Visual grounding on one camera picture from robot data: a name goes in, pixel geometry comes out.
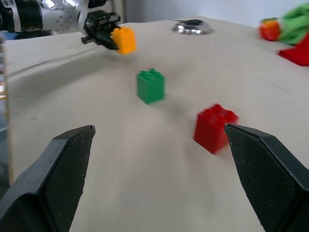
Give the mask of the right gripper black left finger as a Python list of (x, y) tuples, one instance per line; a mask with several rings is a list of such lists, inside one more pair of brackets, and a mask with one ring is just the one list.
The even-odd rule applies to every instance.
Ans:
[(68, 232), (83, 194), (95, 126), (51, 140), (0, 200), (2, 232)]

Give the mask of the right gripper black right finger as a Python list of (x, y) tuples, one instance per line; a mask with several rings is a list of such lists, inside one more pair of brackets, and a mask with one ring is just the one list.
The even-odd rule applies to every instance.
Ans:
[(241, 185), (266, 232), (309, 230), (309, 171), (275, 136), (226, 124)]

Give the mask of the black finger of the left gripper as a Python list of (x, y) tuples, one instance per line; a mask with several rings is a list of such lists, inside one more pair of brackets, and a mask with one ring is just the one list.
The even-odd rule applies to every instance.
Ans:
[(94, 40), (97, 45), (106, 47), (109, 50), (118, 50), (118, 45), (114, 42), (109, 34), (97, 33), (94, 35)]

